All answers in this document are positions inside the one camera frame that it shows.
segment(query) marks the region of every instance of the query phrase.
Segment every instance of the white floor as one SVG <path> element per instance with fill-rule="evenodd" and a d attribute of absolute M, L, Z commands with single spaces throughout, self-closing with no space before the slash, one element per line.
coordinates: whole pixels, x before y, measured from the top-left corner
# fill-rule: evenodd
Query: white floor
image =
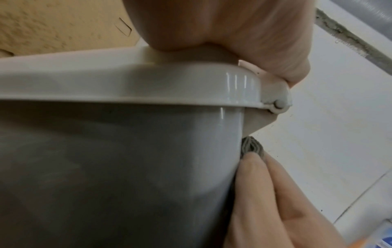
<path fill-rule="evenodd" d="M 392 76 L 317 26 L 310 61 L 294 106 L 253 135 L 352 242 L 392 217 Z"/>

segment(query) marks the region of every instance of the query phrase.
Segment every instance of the hand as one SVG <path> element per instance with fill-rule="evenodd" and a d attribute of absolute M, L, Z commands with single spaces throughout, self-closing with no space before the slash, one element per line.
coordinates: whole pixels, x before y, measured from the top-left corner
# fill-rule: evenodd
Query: hand
<path fill-rule="evenodd" d="M 344 248 L 333 225 L 268 154 L 246 154 L 224 248 Z"/>
<path fill-rule="evenodd" d="M 215 43 L 291 86 L 309 73 L 314 0 L 124 0 L 124 5 L 156 49 Z"/>

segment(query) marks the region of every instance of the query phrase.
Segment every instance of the brown cardboard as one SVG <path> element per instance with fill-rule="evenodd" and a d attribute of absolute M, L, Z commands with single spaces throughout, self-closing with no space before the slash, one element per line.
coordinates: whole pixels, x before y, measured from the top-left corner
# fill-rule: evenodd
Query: brown cardboard
<path fill-rule="evenodd" d="M 134 46 L 138 40 L 122 0 L 0 0 L 0 57 Z"/>

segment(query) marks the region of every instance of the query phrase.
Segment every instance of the white lid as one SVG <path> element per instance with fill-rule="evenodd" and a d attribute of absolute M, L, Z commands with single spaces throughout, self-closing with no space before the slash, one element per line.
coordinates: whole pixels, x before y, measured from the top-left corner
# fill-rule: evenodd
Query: white lid
<path fill-rule="evenodd" d="M 235 106 L 285 112 L 287 84 L 237 66 L 215 46 L 159 52 L 149 47 L 0 60 L 0 100 Z"/>

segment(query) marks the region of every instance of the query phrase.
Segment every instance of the white plastic bin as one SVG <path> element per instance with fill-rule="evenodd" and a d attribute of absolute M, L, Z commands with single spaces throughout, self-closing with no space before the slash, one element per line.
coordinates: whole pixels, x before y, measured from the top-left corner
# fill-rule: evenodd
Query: white plastic bin
<path fill-rule="evenodd" d="M 249 133 L 291 105 L 235 63 L 216 47 L 0 60 L 0 246 L 220 246 L 244 115 Z"/>

